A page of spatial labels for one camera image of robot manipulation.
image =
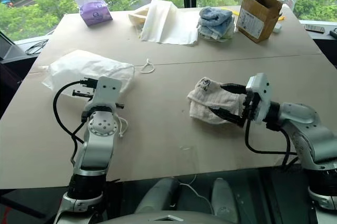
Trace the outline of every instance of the blue towel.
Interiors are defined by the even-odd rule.
[[[198,31],[204,37],[220,40],[227,32],[233,17],[232,11],[212,7],[203,8],[199,15]]]

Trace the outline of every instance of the drawstring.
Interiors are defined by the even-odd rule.
[[[145,69],[147,66],[152,66],[152,69],[146,72],[146,71],[144,71],[144,69]],[[142,66],[140,72],[141,72],[141,73],[144,73],[144,74],[146,74],[146,73],[152,73],[152,72],[154,71],[154,69],[155,69],[155,68],[154,68],[154,65],[153,65],[153,64],[150,62],[150,60],[147,58],[147,59],[146,59],[146,64]]]
[[[120,132],[119,132],[118,134],[119,134],[119,136],[120,136],[121,138],[123,138],[124,133],[126,132],[126,130],[127,130],[127,128],[128,128],[128,122],[127,122],[126,119],[124,119],[124,118],[122,118],[122,117],[120,117],[120,116],[118,116],[118,115],[116,115],[116,116],[117,116],[117,118],[118,118],[118,121],[120,122]]]

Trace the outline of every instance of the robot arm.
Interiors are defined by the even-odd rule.
[[[77,155],[68,192],[63,195],[54,223],[67,223],[78,217],[82,221],[88,219],[89,223],[98,216],[96,213],[103,199],[114,136],[118,131],[115,111],[122,83],[108,77],[88,81],[88,87],[93,87],[95,93],[82,113],[83,123],[89,119],[84,143]],[[85,94],[76,96],[88,97]]]
[[[309,179],[309,195],[325,209],[337,210],[337,137],[321,124],[317,112],[303,104],[271,101],[271,87],[264,73],[250,78],[246,86],[222,88],[246,94],[242,116],[210,107],[219,117],[243,127],[246,120],[266,123],[270,130],[286,133],[292,140]]]

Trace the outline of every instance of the yellow object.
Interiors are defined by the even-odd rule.
[[[237,16],[239,16],[239,14],[240,14],[238,11],[231,10],[231,9],[229,9],[229,8],[222,7],[221,9],[232,11],[233,14],[234,14],[234,15],[237,15]],[[278,21],[283,21],[284,19],[285,19],[285,16],[280,16],[279,19],[278,19]]]

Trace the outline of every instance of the tissue box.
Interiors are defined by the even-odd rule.
[[[239,31],[256,43],[268,39],[281,8],[282,3],[277,0],[242,0],[237,21]]]
[[[107,3],[104,0],[75,0],[80,15],[87,26],[112,20]]]

